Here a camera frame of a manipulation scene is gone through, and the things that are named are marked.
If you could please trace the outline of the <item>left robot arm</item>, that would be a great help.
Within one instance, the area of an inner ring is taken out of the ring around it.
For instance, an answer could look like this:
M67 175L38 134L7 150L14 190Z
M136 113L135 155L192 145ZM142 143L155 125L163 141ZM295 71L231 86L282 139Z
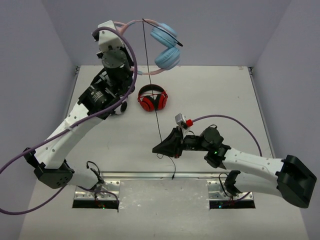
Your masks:
M114 107L131 88L133 81L131 68L134 64L127 49L110 49L99 53L99 56L103 69L51 135L58 135L64 130L67 133L24 156L27 163L34 167L37 179L52 189L74 185L93 190L102 184L103 180L96 170L76 170L66 161L70 151L91 129L109 116L123 114L128 106L124 100Z

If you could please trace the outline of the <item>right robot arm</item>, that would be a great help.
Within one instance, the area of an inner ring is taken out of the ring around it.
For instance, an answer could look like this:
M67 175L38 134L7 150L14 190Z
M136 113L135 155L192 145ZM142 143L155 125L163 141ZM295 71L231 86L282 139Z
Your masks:
M285 158L257 156L223 143L216 127L207 127L200 135L185 135L180 127L171 133L152 152L179 158L183 151L203 151L205 161L213 168L228 171L224 189L231 196L256 192L283 198L289 204L307 209L317 177L296 156Z

